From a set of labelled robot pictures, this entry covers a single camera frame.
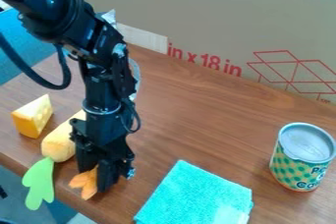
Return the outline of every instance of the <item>yellow cheese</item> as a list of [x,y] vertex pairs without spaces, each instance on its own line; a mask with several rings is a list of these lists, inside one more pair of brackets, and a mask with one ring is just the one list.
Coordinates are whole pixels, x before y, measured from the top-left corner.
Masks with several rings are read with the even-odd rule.
[[42,95],[12,112],[17,130],[27,137],[37,139],[52,114],[48,94]]

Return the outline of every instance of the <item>wire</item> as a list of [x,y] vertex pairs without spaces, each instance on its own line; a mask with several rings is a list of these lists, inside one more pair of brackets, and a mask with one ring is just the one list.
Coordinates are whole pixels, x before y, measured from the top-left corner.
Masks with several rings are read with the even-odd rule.
[[36,83],[51,89],[64,89],[69,86],[71,82],[71,72],[67,65],[66,58],[63,53],[62,45],[54,44],[56,51],[58,53],[58,61],[62,68],[63,82],[60,85],[52,84],[43,77],[41,77],[37,72],[35,72],[17,53],[17,51],[12,47],[12,45],[7,41],[5,36],[0,32],[0,48],[6,53],[6,55],[11,59],[11,61],[30,79]]
[[125,130],[129,134],[134,134],[134,133],[136,133],[141,128],[141,118],[140,118],[138,112],[136,111],[135,106],[133,105],[133,102],[129,98],[123,99],[122,101],[126,105],[126,108],[131,112],[132,116],[134,116],[136,118],[137,127],[134,130],[131,129],[131,128],[129,128],[125,124],[125,121],[124,121],[123,117],[120,117],[121,123],[122,123],[123,127],[125,128]]

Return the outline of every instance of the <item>table surface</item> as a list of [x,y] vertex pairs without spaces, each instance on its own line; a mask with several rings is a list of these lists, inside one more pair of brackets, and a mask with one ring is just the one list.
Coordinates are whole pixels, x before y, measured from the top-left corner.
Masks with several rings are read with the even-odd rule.
[[[277,133],[287,123],[310,122],[336,136],[336,107],[134,46],[131,57],[142,73],[137,107],[143,126],[128,138],[137,155],[137,175],[84,201],[68,187],[77,174],[73,158],[55,166],[56,197],[98,223],[132,223],[167,172],[183,159],[251,188],[251,224],[335,222],[335,164],[316,191],[295,193],[273,179],[268,162]],[[43,137],[81,109],[84,85],[77,64],[69,65],[73,81],[66,90],[48,90],[23,75],[0,87],[0,164],[20,176],[41,159]],[[61,81],[56,57],[35,68],[50,81]],[[10,112],[47,92],[54,115],[42,136],[20,136]]]

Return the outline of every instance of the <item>canned food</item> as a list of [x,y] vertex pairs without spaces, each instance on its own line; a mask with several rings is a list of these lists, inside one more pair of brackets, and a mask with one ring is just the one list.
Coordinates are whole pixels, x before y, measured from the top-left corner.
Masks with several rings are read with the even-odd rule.
[[285,188],[308,192],[321,183],[335,154],[335,141],[327,132],[292,123],[280,130],[269,168]]

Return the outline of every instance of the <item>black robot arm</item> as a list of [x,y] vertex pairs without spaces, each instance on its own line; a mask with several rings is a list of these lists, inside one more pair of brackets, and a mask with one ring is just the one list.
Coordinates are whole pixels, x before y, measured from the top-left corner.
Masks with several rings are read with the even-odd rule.
[[[136,80],[123,36],[84,0],[4,1],[20,12],[19,20],[29,33],[58,49],[66,47],[78,59],[85,84],[86,120],[71,121],[71,139],[76,143],[80,172],[98,165],[100,192],[116,183],[120,175],[132,177],[135,156],[126,136],[140,128],[140,117],[130,100],[136,92]],[[0,45],[3,50],[12,59],[18,58],[5,44]],[[135,119],[137,126],[132,130]]]

